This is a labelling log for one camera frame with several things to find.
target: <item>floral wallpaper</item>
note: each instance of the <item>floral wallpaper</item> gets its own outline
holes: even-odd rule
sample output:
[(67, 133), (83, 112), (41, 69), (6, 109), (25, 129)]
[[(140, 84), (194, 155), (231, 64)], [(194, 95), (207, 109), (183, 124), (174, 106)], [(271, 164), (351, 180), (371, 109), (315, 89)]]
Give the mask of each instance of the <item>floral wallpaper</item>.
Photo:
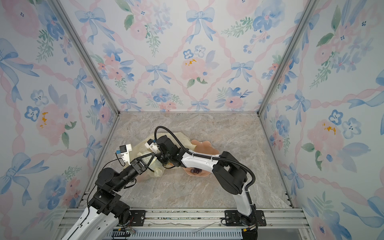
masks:
[(320, 0), (262, 113), (317, 240), (384, 239), (383, 17), (383, 1)]
[(307, 0), (61, 3), (122, 111), (257, 111)]
[(0, 1), (0, 239), (51, 239), (115, 114), (44, 0)]

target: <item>metal corner post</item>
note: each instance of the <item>metal corner post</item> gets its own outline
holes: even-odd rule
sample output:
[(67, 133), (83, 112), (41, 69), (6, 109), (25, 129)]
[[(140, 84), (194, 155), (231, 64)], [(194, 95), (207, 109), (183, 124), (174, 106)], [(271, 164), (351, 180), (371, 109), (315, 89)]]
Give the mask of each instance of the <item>metal corner post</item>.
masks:
[(77, 34), (77, 32), (76, 32), (71, 20), (69, 19), (67, 13), (65, 12), (60, 0), (49, 0), (48, 2), (49, 2), (49, 5), (51, 6), (52, 10), (56, 14), (56, 16), (62, 22), (63, 28), (68, 33), (70, 39), (72, 40), (73, 44), (75, 45), (81, 58), (84, 60), (85, 65), (87, 66), (88, 70), (92, 74), (93, 79), (95, 80), (96, 84), (99, 86), (99, 88), (100, 88), (102, 94), (104, 95), (106, 101), (109, 103), (109, 105), (113, 109), (113, 112), (116, 115), (118, 115), (119, 114), (118, 107), (116, 106), (115, 102), (113, 101), (113, 98), (112, 98), (111, 94), (109, 93), (103, 80), (100, 78), (98, 71), (97, 71), (97, 68), (93, 64), (90, 55), (88, 54), (85, 46), (81, 42), (80, 37)]
[(259, 117), (262, 115), (263, 111), (266, 109), (266, 106), (267, 106), (267, 104), (268, 104), (268, 102), (269, 102), (269, 100), (273, 94), (273, 91), (276, 88), (276, 86), (279, 82), (279, 79), (283, 75), (283, 71), (284, 71), (285, 67), (287, 66), (293, 52), (295, 51), (295, 48), (296, 48), (301, 36), (303, 35), (303, 32), (306, 30), (308, 23), (312, 17), (312, 14), (313, 14), (318, 2), (319, 2), (318, 0), (308, 0), (308, 4), (307, 4), (307, 6), (303, 12), (301, 20), (300, 20), (299, 24), (297, 25), (295, 32), (293, 33), (292, 40), (289, 43), (287, 49), (285, 50), (285, 52), (283, 54), (283, 58), (281, 60), (281, 63), (279, 64), (279, 67), (276, 70), (276, 74), (275, 74), (271, 84), (269, 85), (267, 91), (266, 91), (265, 97), (264, 97), (263, 102), (262, 102), (262, 104), (259, 108), (259, 111), (258, 111)]

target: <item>marble surface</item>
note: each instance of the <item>marble surface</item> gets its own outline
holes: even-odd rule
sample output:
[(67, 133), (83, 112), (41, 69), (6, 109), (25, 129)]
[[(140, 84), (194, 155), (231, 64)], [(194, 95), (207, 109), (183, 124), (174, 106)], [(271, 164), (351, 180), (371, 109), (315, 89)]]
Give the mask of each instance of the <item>marble surface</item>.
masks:
[[(101, 167), (116, 158), (119, 146), (135, 146), (159, 125), (182, 132), (191, 140), (210, 141), (215, 149), (230, 152), (249, 167), (256, 176), (249, 189), (257, 207), (289, 207), (268, 139), (253, 113), (122, 113)], [(118, 172), (123, 169), (117, 161), (106, 167)], [(137, 182), (119, 194), (132, 207), (236, 207), (232, 195), (222, 189), (213, 174), (195, 177), (181, 168), (166, 169), (162, 177)]]

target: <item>black mounting plate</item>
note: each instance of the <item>black mounting plate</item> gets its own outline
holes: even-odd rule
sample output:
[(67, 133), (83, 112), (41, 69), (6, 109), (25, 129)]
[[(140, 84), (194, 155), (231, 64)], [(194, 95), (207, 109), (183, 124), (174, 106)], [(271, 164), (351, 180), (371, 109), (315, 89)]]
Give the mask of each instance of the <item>black mounting plate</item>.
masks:
[[(225, 214), (226, 225), (243, 226), (243, 224), (240, 222), (240, 217), (236, 210), (226, 210), (224, 211), (224, 214)], [(256, 210), (256, 217), (257, 217), (258, 225), (265, 227), (266, 221), (265, 221), (264, 212), (262, 210)]]
[(131, 216), (133, 217), (131, 221), (132, 227), (142, 227), (145, 220), (145, 210), (130, 210)]

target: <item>robotic arm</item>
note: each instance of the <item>robotic arm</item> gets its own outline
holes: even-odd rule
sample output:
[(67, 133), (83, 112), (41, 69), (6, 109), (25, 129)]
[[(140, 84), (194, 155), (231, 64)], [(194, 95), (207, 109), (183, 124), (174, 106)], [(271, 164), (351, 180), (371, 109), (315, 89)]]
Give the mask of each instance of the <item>robotic arm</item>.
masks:
[[(178, 148), (167, 137), (156, 137), (159, 128), (168, 131), (178, 142)], [(233, 195), (237, 205), (240, 222), (248, 230), (257, 231), (256, 206), (253, 204), (248, 192), (248, 187), (255, 182), (253, 172), (239, 163), (229, 152), (220, 155), (207, 155), (193, 152), (185, 148), (176, 136), (167, 128), (159, 126), (155, 129), (155, 139), (150, 139), (147, 148), (153, 153), (137, 157), (130, 162), (130, 166), (120, 173), (112, 168), (102, 169), (95, 182), (97, 192), (88, 202), (88, 208), (71, 230), (64, 236), (63, 240), (100, 240), (110, 232), (117, 224), (125, 226), (132, 219), (129, 206), (120, 201), (120, 191), (129, 182), (135, 180), (149, 168), (154, 157), (163, 164), (172, 163), (175, 167), (194, 167), (212, 172), (220, 185)], [(143, 158), (151, 156), (148, 164)], [(247, 183), (247, 172), (252, 180)]]

